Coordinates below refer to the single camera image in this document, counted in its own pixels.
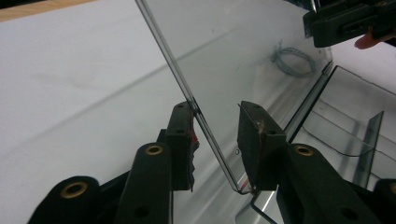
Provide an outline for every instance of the transparent plastic panel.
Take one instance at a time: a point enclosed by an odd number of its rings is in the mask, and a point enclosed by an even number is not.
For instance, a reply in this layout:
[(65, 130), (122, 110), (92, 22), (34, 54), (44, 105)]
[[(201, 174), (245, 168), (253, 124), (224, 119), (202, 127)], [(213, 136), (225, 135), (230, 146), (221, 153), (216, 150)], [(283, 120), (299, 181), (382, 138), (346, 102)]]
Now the transparent plastic panel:
[(138, 0), (234, 190), (247, 192), (237, 151), (242, 100), (285, 128), (331, 60), (305, 39), (307, 12), (281, 0)]
[[(376, 181), (396, 178), (396, 95), (336, 67), (332, 78), (308, 115), (295, 143), (318, 149), (345, 180), (353, 182), (360, 158), (374, 152), (367, 189)], [(364, 142), (369, 120), (384, 111), (376, 147)], [(275, 223), (283, 223), (275, 197), (261, 193), (255, 202)], [(250, 204), (241, 208), (236, 223), (274, 223), (255, 213)]]

